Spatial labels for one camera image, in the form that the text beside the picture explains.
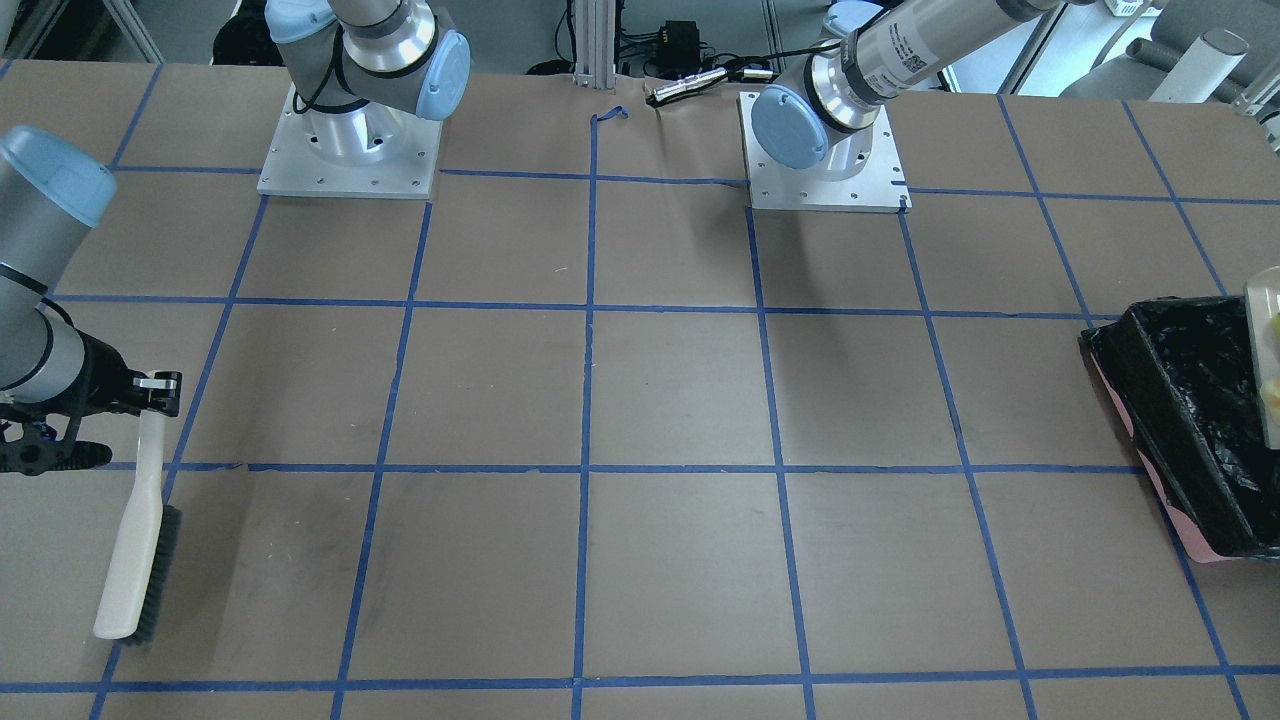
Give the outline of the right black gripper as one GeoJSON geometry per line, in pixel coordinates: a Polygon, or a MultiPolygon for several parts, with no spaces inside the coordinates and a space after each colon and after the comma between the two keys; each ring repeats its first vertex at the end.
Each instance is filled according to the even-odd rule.
{"type": "Polygon", "coordinates": [[[147,375],[127,366],[120,354],[99,340],[86,340],[84,364],[59,395],[38,402],[3,402],[3,430],[17,425],[20,436],[3,438],[1,471],[36,477],[45,471],[93,469],[110,462],[109,446],[79,439],[84,418],[101,413],[174,418],[180,409],[183,374],[147,375]]]}

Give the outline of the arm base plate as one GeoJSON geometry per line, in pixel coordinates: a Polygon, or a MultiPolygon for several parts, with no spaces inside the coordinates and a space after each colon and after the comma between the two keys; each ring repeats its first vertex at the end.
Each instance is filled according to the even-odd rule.
{"type": "Polygon", "coordinates": [[[443,123],[370,102],[297,113],[291,86],[257,181],[265,196],[426,201],[443,123]]]}
{"type": "Polygon", "coordinates": [[[759,143],[750,114],[758,92],[739,95],[751,206],[768,211],[905,213],[913,208],[890,113],[829,146],[814,167],[794,169],[759,143]]]}

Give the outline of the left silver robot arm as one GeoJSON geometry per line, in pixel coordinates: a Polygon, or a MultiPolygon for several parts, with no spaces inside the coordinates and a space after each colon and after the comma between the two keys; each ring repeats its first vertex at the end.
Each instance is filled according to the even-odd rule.
{"type": "Polygon", "coordinates": [[[762,90],[749,126],[765,154],[795,170],[870,128],[881,108],[1060,1],[902,1],[844,37],[828,37],[762,90]]]}

